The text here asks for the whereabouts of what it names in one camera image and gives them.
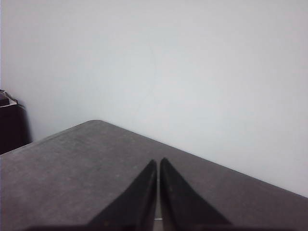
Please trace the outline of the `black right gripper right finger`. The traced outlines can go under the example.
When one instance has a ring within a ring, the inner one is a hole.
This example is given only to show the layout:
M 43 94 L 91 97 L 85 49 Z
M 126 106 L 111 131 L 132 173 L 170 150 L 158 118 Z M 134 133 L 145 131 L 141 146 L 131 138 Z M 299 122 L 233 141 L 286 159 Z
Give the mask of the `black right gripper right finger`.
M 307 198 L 214 163 L 206 166 L 205 184 L 196 192 L 168 159 L 161 160 L 165 230 L 307 230 Z

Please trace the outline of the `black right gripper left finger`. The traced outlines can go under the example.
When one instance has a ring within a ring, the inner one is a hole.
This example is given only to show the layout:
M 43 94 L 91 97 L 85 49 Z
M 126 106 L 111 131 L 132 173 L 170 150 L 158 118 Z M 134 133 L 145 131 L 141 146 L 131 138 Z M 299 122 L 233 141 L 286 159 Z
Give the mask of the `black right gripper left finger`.
M 157 163 L 151 160 L 128 188 L 90 222 L 78 226 L 36 226 L 29 231 L 152 231 Z

